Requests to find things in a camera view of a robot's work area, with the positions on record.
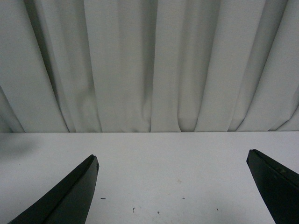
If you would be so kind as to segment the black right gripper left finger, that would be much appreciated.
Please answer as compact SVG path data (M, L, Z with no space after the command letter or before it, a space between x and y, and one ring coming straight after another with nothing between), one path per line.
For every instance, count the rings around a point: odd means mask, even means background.
M84 224L95 192L99 163L90 155L11 224Z

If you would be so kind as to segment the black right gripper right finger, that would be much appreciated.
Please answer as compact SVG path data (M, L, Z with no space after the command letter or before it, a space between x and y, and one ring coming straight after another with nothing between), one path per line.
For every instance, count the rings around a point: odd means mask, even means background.
M299 174L251 149L246 163L257 189L277 224L299 222Z

